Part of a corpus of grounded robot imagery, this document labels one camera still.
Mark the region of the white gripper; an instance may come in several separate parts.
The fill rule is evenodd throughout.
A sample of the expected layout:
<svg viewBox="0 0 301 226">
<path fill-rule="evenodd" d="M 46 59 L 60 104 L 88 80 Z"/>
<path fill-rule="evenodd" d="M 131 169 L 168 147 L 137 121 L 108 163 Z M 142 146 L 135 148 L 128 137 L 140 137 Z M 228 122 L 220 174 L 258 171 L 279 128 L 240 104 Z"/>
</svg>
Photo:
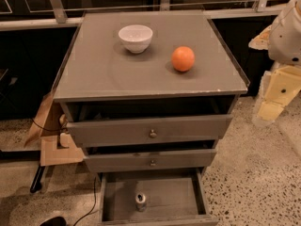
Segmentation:
<svg viewBox="0 0 301 226">
<path fill-rule="evenodd" d="M 284 66 L 272 72 L 258 117 L 274 121 L 301 90 L 301 68 Z"/>
</svg>

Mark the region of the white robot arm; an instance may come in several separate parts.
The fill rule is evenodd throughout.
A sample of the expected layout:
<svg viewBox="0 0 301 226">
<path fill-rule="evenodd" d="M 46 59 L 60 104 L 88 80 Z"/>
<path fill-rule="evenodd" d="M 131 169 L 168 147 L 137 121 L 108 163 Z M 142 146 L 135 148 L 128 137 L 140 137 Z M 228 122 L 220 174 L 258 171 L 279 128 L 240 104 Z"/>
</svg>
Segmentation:
<svg viewBox="0 0 301 226">
<path fill-rule="evenodd" d="M 257 117 L 274 121 L 301 90 L 301 0 L 290 0 L 248 46 L 267 50 L 277 64 L 269 75 Z"/>
</svg>

